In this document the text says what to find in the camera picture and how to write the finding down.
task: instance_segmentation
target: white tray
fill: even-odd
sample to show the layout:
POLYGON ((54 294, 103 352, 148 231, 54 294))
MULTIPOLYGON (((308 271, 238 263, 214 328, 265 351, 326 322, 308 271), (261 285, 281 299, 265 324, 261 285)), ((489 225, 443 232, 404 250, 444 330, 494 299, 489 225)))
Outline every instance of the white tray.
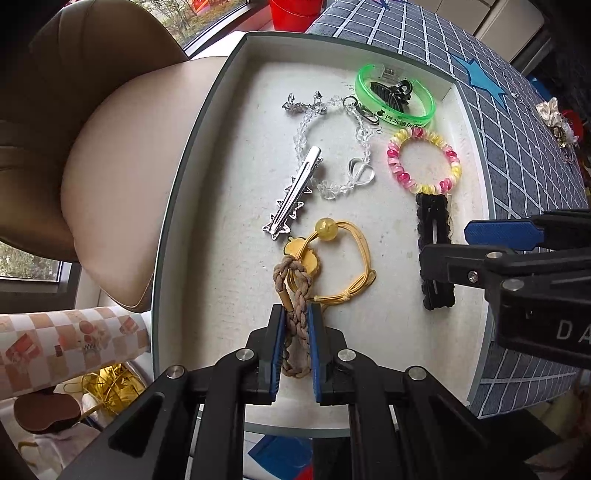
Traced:
MULTIPOLYGON (((166 213, 154 282, 154 371, 171 364, 196 369, 214 364, 244 346, 251 330, 267 324, 279 303, 273 266, 282 258, 284 236, 273 242, 261 227, 282 198, 297 169, 293 148, 300 116, 281 105, 293 92, 309 102, 351 94, 355 74, 368 63, 385 63, 419 79, 437 101, 431 128, 458 153, 463 175, 450 197, 452 239, 465 243, 463 228, 489 217, 487 188, 477 136, 458 88, 405 57, 358 43, 314 35, 250 33, 228 58, 196 121, 166 213)), ((316 220, 349 220, 364 232, 376 269, 374 284, 352 301, 329 307, 329 326, 343 331, 348 345, 385 367, 424 365, 465 401, 485 336, 488 304, 482 290, 456 287, 456 305, 428 312, 418 266, 414 195, 389 173, 388 139, 381 126, 372 137, 375 181, 334 201, 313 194, 292 223, 294 236, 307 236, 316 220)), ((323 150, 323 171, 339 183, 351 157, 359 156, 354 123, 329 114, 310 127, 309 145, 323 150)), ((426 142, 404 149, 402 161, 414 178, 434 183, 449 168, 426 142)), ((337 293, 361 271, 354 241, 320 243, 320 294, 337 293)), ((281 377, 271 407, 248 406, 251 431, 303 436, 346 433, 346 407, 320 407, 310 378, 281 377)))

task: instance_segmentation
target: gray grid tablecloth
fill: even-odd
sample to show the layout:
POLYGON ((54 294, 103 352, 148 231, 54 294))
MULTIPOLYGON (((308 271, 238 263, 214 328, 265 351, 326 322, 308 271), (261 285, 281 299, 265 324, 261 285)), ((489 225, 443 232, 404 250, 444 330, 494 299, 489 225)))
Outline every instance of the gray grid tablecloth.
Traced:
MULTIPOLYGON (((521 218, 544 210, 587 208, 582 178, 539 121, 542 101, 529 82, 486 45, 447 20, 407 2, 337 0, 308 33, 389 50, 439 69, 464 93, 486 155, 497 218, 521 218), (494 99, 473 87, 466 63, 473 59, 506 95, 494 99)), ((491 342, 471 398, 481 417, 504 413, 564 393, 577 369, 516 353, 491 342)))

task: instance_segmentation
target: star-shaped decoration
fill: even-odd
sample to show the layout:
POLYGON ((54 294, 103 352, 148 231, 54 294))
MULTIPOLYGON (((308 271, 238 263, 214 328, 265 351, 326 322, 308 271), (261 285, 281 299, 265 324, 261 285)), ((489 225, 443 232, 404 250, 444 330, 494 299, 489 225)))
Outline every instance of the star-shaped decoration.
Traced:
POLYGON ((464 59, 451 55, 456 61, 466 69, 468 73, 468 82, 471 87, 480 88, 487 91, 495 99, 495 102, 506 112, 507 105, 505 99, 501 95, 507 95, 507 92, 492 80, 482 67, 478 64, 476 59, 471 59, 470 63, 464 59))

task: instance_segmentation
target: clear bead chain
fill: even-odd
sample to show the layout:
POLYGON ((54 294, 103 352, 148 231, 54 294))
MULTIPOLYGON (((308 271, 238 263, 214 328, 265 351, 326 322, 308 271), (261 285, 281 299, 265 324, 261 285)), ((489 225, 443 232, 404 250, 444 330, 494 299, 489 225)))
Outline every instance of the clear bead chain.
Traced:
POLYGON ((337 107, 338 110, 344 109, 345 112, 355 120, 357 126, 355 127, 355 139, 361 145, 363 154, 361 158, 353 158, 349 162, 349 169, 347 172, 347 181, 343 184, 337 184, 333 181, 318 180, 312 177, 312 186, 318 190, 320 196, 326 200, 335 200, 340 195, 347 195, 358 185, 367 185, 374 179, 374 171, 371 165, 371 150, 369 147, 369 139, 373 134, 373 130, 368 128, 363 120, 362 115, 357 111, 354 105, 348 105, 343 103, 341 97, 334 96, 325 103, 321 103, 318 107, 308 108, 304 117, 301 120, 297 133, 294 136, 295 154, 298 159, 298 165, 301 166, 306 158, 306 132, 310 126, 310 123, 317 116, 325 113, 328 108, 337 107), (355 164, 359 163, 359 167, 355 170, 355 164), (369 169, 369 178, 362 179, 361 174, 364 170, 369 169))

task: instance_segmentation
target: black hair clip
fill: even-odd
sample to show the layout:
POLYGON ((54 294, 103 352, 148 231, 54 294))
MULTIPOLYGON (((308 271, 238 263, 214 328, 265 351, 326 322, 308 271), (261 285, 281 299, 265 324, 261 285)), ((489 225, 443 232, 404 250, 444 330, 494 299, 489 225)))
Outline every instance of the black hair clip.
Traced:
POLYGON ((404 112, 403 105, 408 105, 413 92, 413 84, 408 80, 401 80, 396 85, 388 87, 383 83, 371 82, 369 88, 380 97, 390 108, 404 112))
MULTIPOLYGON (((445 195, 417 194, 418 216, 418 249, 422 250, 429 244, 451 244, 449 239, 449 213, 445 195)), ((423 305, 427 310, 441 307, 453 307, 456 298, 453 294, 453 283, 425 280, 421 275, 424 298, 423 305)))

